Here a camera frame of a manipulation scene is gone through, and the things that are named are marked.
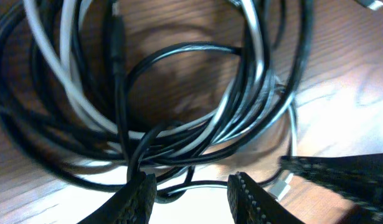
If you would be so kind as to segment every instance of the tangled cable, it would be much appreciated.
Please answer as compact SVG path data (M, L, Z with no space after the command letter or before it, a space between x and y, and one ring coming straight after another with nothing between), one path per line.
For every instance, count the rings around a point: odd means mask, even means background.
M187 189L226 188L226 182L192 181L195 166L235 154L240 147L260 136L286 112L289 115L291 136L287 153L294 156L296 111L293 101L310 51L313 2L301 0L300 38L285 85L279 83L271 60L271 51L279 45L285 27L285 0L281 0L280 28L273 46L270 45L264 19L268 13L268 1L262 0L257 4L253 0L231 0L229 3L245 18L243 47L212 42L175 44L147 56L126 73L125 53L122 51L125 39L123 21L118 14L118 3L114 0L108 1L103 47L107 78L112 78L115 92L105 94L92 78L78 35L91 1L18 2L0 19L0 125L11 141L44 169L60 179L87 189L116 192L123 185L94 183L68 172L43 156L40 153L43 149L39 149L27 138L19 123L61 150L74 152L88 159L128 166L128 180L141 167L172 167L157 177L158 184L187 172L183 184L158 191L156 201L159 203L173 202ZM52 39L54 17L61 7L59 57L52 47ZM30 53L32 83L50 114L48 116L25 109L2 77L4 45L11 32L25 17L35 40L32 41ZM229 83L217 109L190 123L165 121L155 127L148 127L132 116L129 112L128 95L143 72L166 57L193 51L220 52L240 57L237 74ZM46 63L63 85L70 105L86 128L72 124L61 112L45 77ZM96 105L85 97L84 88L90 90L96 99ZM109 110L112 104L115 106L115 113ZM65 133L73 141L62 138L56 131ZM228 146L205 153L208 147L225 142ZM114 150L100 149L98 146L101 143L108 143ZM273 177L259 184L270 185L281 173L282 170L278 170ZM291 177L292 174L288 174L284 181L288 183Z

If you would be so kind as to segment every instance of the black cable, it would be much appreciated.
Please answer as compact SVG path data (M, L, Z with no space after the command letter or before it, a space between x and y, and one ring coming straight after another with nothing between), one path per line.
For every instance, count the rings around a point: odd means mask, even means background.
M258 88L254 94L250 96L250 101L248 100L247 95L252 87L251 80L255 74L256 68L254 61L257 59L257 55L255 55L255 52L252 50L253 43L250 36L250 31L247 26L245 27L244 42L242 48L229 47L208 42L176 44L159 50L146 57L139 64L137 64L137 66L135 66L128 75L126 75L126 72L124 71L125 66L117 67L123 69L119 70L120 73L117 72L118 69L115 69L115 66L118 64L115 65L113 62L116 61L117 57L113 58L112 53L115 51L115 49L117 49L115 48L117 46L115 45L112 47L112 45L108 45L107 40L105 39L105 44L103 47L106 49L104 53L104 59L109 59L107 60L109 63L108 75L116 79L115 114L119 129L118 135L92 131L81 126L66 123L64 122L64 117L61 118L61 115L54 113L55 105L54 103L49 102L49 97L52 95L52 93L48 93L48 96L46 97L42 96L42 93L47 93L48 90L44 88L45 86L39 86L41 83L45 83L45 80L40 79L41 74L45 73L45 68L34 63L40 62L42 60L40 58L40 53L35 53L32 51L33 53L31 54L31 65L34 68L34 74L32 74L32 78L34 79L35 89L37 90L40 99L42 102L44 102L45 107L51 114L46 116L34 111L26 110L17 100L15 95L9 89L5 80L2 78L1 59L3 55L4 44L6 43L7 38L25 16L24 10L22 8L22 3L19 2L10 8L10 10L8 10L8 12L0 19L0 125L10 137L11 141L25 155L32 158L44 169L56 175L58 178L84 188L106 192L116 192L118 189L122 188L123 185L105 185L93 183L63 170L63 168L59 167L56 163L49 161L40 153L40 150L42 149L36 147L27 138L27 135L24 133L24 130L20 125L18 125L18 123L25 124L27 131L29 130L36 133L38 137L45 140L46 142L53 143L53 145L59 149L75 152L89 159L116 161L123 165L126 165L129 162L128 179L131 178L134 172L137 172L139 166L172 166L173 168L171 170L157 177L158 184L162 184L169 179L180 176L181 174L187 172L186 179L183 184L175 185L170 188L158 191L158 196L156 198L158 203L169 203L175 201L184 194L185 190L188 189L194 189L198 187L225 187L225 182L219 181L193 182L192 176L195 169L194 166L198 164L215 162L231 156L237 151L238 148L244 146L251 139L261 135L267 128L269 128L275 121L277 121L289 107L291 107L294 112L294 116L296 116L293 99L295 97L295 91L299 85L301 75L306 67L306 62L310 51L313 23L312 1L301 0L301 2L300 39L296 50L295 60L293 62L293 68L288 83L285 85L285 89L282 91L280 99L276 102L273 108L270 107L270 102L272 101L272 96L276 90L276 87L270 58L271 47L270 42L268 41L268 32L265 26L265 20L262 17L268 13L268 9L265 9L267 7L260 9L255 6L259 20L259 26L262 30L264 67L263 75L258 84ZM239 9L238 1L232 1L232 3L237 9ZM47 4L46 7L57 7L57 5ZM284 18L286 12L285 9L286 5L281 4L281 14L284 15ZM50 17L47 17L47 15L42 15L42 19L45 21L45 25L51 26L52 20ZM109 18L106 20L106 25L111 22L113 21L111 18ZM280 24L283 25L280 25L279 27L277 40L275 41L274 46L276 46L276 43L281 40L284 30L284 28L281 27L285 26L285 20L284 22L280 22ZM88 72L87 61L85 60L84 54L82 53L82 46L80 44L80 38L77 32L78 30L75 29L75 34L73 37L73 42L75 42L75 44L73 50L77 54L77 61L80 65L81 73L84 72L83 75L86 74L83 78L86 80L85 85L94 85L93 81L91 81L92 76L90 72ZM110 29L108 32L110 34L110 38L116 35L114 34L115 32L116 30ZM220 119L218 119L218 122L216 122L210 134L208 134L208 136L206 136L206 138L194 148L180 154L177 152L183 149L186 145L195 141L198 136L200 136L201 133L205 130L205 128L207 128L207 125L211 119L208 119L207 121L200 123L198 126L182 131L180 133L157 138L156 136L158 133L161 132L161 130L166 129L168 126L168 124L160 124L153 128L149 128L150 131L147 131L142 139L130 139L128 130L131 128L131 122L130 117L127 115L129 110L127 97L136 79L159 60L183 52L197 50L216 51L240 56L239 68L237 70L233 85L229 91L228 103L223 110L223 115L220 117ZM124 52L116 52L116 54L125 56ZM124 65L125 58L120 59L120 64ZM253 108L253 102L255 101L259 102L257 112L251 116L249 120L244 122L244 119L248 116L248 113ZM224 147L223 149L216 152L203 154L207 147L214 142L214 139L221 132L223 132L223 136L225 136L226 134L229 134L234 128L244 129L256 121L259 121L259 123L257 123L257 125L255 125L247 134L234 141L231 145ZM74 136L74 140L77 141L68 141L64 138L61 138L59 135L56 135L54 132L52 132L50 128L62 131L65 134L69 134L70 136ZM120 142L124 153L114 154L105 152L99 147L93 146L93 144L91 144L89 147L87 144L82 143L92 139L95 139L96 142ZM287 153L290 154L290 152L291 144L288 147ZM271 184L278 178L278 176L281 174L281 171L282 170L278 170L271 178L260 182L259 184L262 186Z

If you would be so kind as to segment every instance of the cable connector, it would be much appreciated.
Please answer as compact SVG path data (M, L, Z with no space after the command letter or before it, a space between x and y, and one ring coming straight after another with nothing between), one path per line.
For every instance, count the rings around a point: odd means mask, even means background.
M378 0L354 0L354 1L359 3L361 6L371 9L373 11L380 9L383 6L383 2Z
M291 186L287 184L284 180L277 179L272 187L268 190L268 193L278 202L288 193L291 189Z

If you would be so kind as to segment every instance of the brown wooden surface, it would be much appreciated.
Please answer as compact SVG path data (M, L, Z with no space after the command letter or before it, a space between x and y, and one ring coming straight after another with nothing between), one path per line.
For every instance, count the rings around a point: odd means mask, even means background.
M0 16L14 1L0 1ZM82 39L96 74L101 65L100 24L103 1L92 4ZM273 1L270 33L275 35L278 3ZM274 56L275 69L286 80L298 37L297 1L287 1L288 25ZM128 69L169 44L214 40L238 45L242 18L221 0L122 1L128 39ZM9 39L3 71L20 99L40 108L28 76L29 29L23 22ZM150 122L164 118L190 120L209 112L234 75L237 59L192 53L160 62L138 81L132 95L136 110ZM57 98L62 89L52 79ZM298 154L347 156L383 152L383 9L371 12L352 0L316 1L314 41L308 69L297 94ZM225 180L237 170L256 180L270 176L284 147L279 122L234 157L200 166L196 180ZM88 177L123 182L124 169ZM334 223L352 203L300 178L281 201L306 223ZM0 128L0 223L75 223L111 194L68 185L44 172L17 151ZM169 205L154 205L150 223L233 223L225 190L188 191Z

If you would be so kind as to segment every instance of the wooden surface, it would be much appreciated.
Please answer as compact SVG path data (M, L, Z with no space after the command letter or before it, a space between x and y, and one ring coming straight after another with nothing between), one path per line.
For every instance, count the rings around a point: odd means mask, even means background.
M0 16L14 1L0 1ZM96 74L101 65L100 24L103 1L92 4L82 39ZM287 1L288 5L297 1ZM169 44L214 40L239 45L242 18L221 0L122 1L128 39L128 69ZM269 18L275 35L278 3ZM274 56L275 70L286 80L298 38L298 5L288 9L286 35ZM20 99L40 108L28 76L29 29L23 22L9 39L3 71ZM136 110L150 122L190 120L215 108L234 75L237 59L192 53L159 63L138 81L132 95ZM57 99L62 89L52 78ZM348 156L383 152L383 9L371 12L352 0L316 1L314 41L308 69L297 94L298 154ZM195 180L225 180L237 170L263 180L277 168L284 146L285 120L251 142L242 152L209 166L199 166ZM125 169L88 179L122 183ZM176 179L166 185L179 183ZM300 178L281 201L306 223L336 223L352 203ZM0 129L0 223L76 223L111 194L84 190L55 179L17 151ZM169 205L154 205L150 223L233 223L225 190L188 191Z

